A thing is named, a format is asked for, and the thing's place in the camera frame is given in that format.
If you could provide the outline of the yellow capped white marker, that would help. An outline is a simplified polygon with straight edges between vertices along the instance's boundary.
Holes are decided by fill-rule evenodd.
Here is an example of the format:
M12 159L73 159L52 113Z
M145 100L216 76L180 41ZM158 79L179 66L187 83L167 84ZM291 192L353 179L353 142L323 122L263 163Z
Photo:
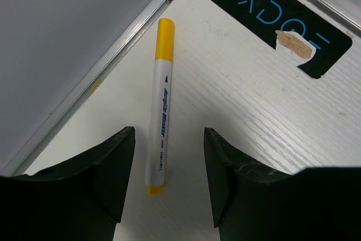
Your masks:
M145 176L150 195L160 194L165 184L174 37L174 22L161 18L157 27Z

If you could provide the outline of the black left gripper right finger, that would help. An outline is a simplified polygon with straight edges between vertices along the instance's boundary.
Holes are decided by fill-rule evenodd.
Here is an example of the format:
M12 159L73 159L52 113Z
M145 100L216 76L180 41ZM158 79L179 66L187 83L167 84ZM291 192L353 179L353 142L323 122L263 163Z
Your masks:
M359 240L360 168L286 174L204 130L214 227L221 240Z

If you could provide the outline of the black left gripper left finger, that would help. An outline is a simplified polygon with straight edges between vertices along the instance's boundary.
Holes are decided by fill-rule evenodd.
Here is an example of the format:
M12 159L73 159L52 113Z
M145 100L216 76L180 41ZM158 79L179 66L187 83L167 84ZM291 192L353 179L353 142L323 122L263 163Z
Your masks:
M2 240L112 240L135 150L127 126L34 175L1 178Z

